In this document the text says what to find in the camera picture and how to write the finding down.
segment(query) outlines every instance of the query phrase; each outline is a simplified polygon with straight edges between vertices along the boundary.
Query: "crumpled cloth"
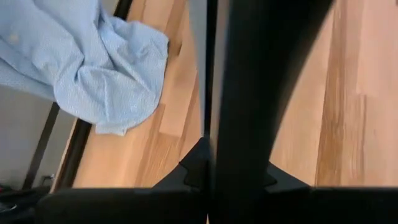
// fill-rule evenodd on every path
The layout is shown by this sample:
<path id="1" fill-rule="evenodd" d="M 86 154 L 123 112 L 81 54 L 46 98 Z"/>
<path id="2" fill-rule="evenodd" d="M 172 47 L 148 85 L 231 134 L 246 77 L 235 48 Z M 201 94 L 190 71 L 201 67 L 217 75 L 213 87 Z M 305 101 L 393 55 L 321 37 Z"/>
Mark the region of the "crumpled cloth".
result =
<path id="1" fill-rule="evenodd" d="M 168 41 L 98 0 L 1 0 L 0 84 L 123 135 L 159 103 Z"/>

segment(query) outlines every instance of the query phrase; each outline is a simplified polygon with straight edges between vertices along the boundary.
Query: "wooden floor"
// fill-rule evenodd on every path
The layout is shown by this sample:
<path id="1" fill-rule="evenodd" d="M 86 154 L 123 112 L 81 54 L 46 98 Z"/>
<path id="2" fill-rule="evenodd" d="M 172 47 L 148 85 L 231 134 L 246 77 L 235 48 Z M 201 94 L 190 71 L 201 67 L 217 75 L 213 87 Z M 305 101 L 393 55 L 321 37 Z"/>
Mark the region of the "wooden floor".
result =
<path id="1" fill-rule="evenodd" d="M 75 187 L 150 187 L 200 137 L 185 0 L 134 0 L 129 20 L 170 37 L 155 113 L 126 136 L 91 132 Z M 398 7 L 337 0 L 305 63 L 271 161 L 310 185 L 398 186 Z"/>
<path id="2" fill-rule="evenodd" d="M 185 0 L 134 0 L 128 20 L 170 39 L 160 105 L 124 137 L 91 130 L 74 187 L 151 187 L 167 175 L 201 136 L 193 37 Z"/>
<path id="3" fill-rule="evenodd" d="M 311 185 L 398 186 L 398 7 L 337 0 L 272 162 Z"/>

